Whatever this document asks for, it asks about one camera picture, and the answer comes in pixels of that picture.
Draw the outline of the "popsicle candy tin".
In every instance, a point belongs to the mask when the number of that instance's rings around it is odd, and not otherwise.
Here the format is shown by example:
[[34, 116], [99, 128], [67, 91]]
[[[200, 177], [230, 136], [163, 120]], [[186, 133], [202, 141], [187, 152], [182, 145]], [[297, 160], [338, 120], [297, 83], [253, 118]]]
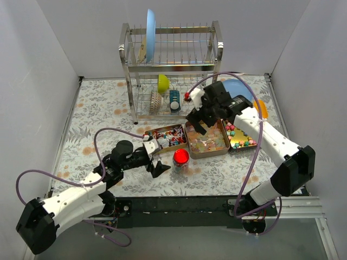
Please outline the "popsicle candy tin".
[[227, 154], [230, 143], [222, 122], [217, 121], [211, 127], [201, 122], [201, 126], [207, 131], [205, 135], [197, 133], [191, 123], [185, 123], [190, 157], [204, 159]]

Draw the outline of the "clear glass jar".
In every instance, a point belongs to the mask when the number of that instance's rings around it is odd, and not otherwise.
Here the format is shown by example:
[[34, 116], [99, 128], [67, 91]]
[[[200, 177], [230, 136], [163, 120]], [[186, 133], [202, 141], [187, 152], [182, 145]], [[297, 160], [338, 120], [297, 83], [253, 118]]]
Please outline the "clear glass jar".
[[189, 161], [180, 163], [176, 160], [173, 160], [172, 171], [175, 174], [187, 174], [189, 171]]

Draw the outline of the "red jar lid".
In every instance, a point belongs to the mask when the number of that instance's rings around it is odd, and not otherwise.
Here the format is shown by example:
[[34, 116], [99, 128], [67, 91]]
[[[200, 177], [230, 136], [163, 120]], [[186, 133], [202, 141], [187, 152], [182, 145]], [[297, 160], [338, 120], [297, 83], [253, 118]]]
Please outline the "red jar lid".
[[173, 161], [177, 164], [186, 164], [189, 158], [189, 153], [185, 149], [178, 149], [173, 154]]

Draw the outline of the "star candy tin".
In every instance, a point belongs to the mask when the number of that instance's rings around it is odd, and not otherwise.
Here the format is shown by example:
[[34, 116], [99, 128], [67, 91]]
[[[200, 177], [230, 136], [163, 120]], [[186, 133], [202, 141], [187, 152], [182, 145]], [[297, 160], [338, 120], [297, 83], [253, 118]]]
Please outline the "star candy tin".
[[257, 147], [257, 142], [244, 131], [237, 128], [228, 120], [221, 121], [230, 144], [230, 153], [252, 150]]

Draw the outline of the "yellow plastic scoop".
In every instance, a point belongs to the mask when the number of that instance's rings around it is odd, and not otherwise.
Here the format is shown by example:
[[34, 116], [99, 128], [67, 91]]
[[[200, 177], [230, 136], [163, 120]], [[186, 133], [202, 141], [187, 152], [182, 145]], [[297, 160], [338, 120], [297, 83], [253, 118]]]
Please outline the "yellow plastic scoop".
[[254, 101], [253, 105], [258, 112], [261, 111], [263, 119], [268, 119], [268, 111], [265, 103], [262, 100], [258, 99], [258, 102]]

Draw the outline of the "steel dish rack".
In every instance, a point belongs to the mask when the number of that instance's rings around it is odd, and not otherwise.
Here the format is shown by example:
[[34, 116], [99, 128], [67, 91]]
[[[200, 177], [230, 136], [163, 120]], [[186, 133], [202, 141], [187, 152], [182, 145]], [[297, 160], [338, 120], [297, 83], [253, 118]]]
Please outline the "steel dish rack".
[[206, 25], [158, 25], [155, 54], [151, 63], [138, 64], [138, 52], [145, 27], [131, 27], [124, 23], [119, 39], [120, 62], [125, 74], [128, 101], [134, 123], [140, 119], [184, 117], [188, 106], [181, 103], [181, 111], [171, 113], [169, 93], [164, 94], [164, 106], [156, 113], [149, 112], [150, 94], [156, 90], [158, 75], [170, 80], [171, 88], [184, 94], [209, 73], [219, 72], [223, 56], [223, 37], [218, 21]]

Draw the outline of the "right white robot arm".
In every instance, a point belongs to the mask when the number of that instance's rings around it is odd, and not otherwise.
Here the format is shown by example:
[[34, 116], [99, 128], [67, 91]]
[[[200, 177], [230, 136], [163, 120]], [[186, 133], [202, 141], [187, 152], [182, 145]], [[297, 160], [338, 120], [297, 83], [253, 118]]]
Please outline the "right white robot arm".
[[289, 197], [313, 178], [314, 149], [290, 141], [265, 121], [260, 110], [246, 97], [231, 96], [223, 82], [217, 81], [203, 89], [190, 90], [184, 99], [194, 105], [186, 119], [196, 132], [206, 134], [202, 122], [211, 127], [219, 119], [227, 120], [257, 140], [257, 148], [267, 153], [277, 167], [269, 180], [237, 199], [234, 206], [236, 216], [243, 217], [247, 213], [258, 215], [269, 202], [278, 197]]

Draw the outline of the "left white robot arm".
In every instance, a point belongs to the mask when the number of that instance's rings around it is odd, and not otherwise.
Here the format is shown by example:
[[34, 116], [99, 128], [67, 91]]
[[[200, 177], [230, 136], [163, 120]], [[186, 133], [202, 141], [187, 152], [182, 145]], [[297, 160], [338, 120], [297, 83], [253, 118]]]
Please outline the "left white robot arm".
[[84, 219], [115, 212], [116, 198], [109, 189], [120, 182], [126, 170], [145, 167], [153, 178], [170, 169], [153, 155], [160, 145], [155, 140], [144, 141], [137, 149], [130, 141], [122, 140], [81, 184], [70, 187], [48, 199], [32, 199], [25, 204], [16, 231], [35, 255], [46, 251], [66, 229]]

